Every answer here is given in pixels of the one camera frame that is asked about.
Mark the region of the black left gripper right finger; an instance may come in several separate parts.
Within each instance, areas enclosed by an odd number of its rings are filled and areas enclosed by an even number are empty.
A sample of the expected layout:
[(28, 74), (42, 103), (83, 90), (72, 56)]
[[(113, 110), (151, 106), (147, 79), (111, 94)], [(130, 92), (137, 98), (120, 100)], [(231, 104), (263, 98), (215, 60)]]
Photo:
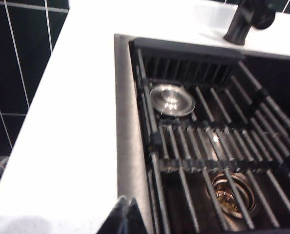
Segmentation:
[(132, 198), (126, 214), (126, 234), (146, 234), (145, 227), (136, 198)]

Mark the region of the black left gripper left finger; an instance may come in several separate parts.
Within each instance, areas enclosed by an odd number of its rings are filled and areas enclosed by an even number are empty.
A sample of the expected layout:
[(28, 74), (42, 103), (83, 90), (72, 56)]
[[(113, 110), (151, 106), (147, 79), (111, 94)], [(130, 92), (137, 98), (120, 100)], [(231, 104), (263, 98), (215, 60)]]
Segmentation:
[(100, 227), (101, 234), (126, 234), (127, 233), (128, 200), (122, 195), (118, 198), (115, 206), (107, 219)]

